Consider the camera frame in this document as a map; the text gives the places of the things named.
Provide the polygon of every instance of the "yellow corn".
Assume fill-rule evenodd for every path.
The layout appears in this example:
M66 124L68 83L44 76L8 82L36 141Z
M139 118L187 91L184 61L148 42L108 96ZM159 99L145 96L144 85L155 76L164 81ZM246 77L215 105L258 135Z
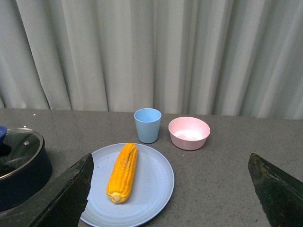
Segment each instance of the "yellow corn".
M114 203L128 199L134 181L138 157L138 148L133 143L127 143L121 150L107 185L107 196Z

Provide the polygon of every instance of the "light blue cup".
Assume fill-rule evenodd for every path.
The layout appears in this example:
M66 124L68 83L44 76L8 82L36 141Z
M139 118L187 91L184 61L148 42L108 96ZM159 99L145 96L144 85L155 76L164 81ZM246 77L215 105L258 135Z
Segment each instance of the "light blue cup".
M144 108L134 113L137 133L142 143L153 143L157 140L162 114L159 110Z

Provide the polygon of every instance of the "plate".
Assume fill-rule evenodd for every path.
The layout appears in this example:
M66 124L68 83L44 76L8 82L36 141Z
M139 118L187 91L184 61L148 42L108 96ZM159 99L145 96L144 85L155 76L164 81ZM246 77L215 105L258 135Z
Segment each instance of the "plate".
M125 143L92 153L94 171L88 203L81 220L94 227L136 227L155 217L168 203L174 189L174 172L169 161L157 150L136 144L138 159L133 189L120 204L106 195L115 161Z

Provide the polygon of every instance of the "white curtain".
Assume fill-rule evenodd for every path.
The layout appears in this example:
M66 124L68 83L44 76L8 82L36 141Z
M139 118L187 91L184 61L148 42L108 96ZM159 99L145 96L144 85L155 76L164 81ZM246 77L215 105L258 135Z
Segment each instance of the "white curtain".
M303 0L1 0L0 107L303 119Z

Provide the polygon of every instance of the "glass lid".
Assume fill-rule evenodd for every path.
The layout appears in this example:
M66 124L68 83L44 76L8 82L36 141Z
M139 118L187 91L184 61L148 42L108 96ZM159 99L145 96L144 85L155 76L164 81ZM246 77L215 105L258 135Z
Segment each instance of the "glass lid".
M43 137L32 129L8 129L0 145L0 180L30 163L43 147Z

